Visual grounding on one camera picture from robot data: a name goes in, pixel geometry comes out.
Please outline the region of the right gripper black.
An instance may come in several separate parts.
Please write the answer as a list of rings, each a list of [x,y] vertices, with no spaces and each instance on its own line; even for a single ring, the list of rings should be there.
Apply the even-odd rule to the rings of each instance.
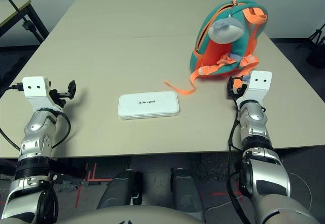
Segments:
[[[248,82],[249,82],[249,76],[235,77],[235,87],[234,87],[234,78],[230,76],[227,82],[228,97],[236,98],[236,99],[241,97],[248,86]]]

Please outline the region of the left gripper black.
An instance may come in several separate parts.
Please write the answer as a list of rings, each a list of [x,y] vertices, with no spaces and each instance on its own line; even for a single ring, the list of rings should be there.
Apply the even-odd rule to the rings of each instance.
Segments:
[[[68,92],[58,92],[57,89],[51,89],[49,95],[57,106],[64,107],[66,100],[64,98],[68,97],[73,99],[76,93],[76,82],[72,80],[68,85]]]

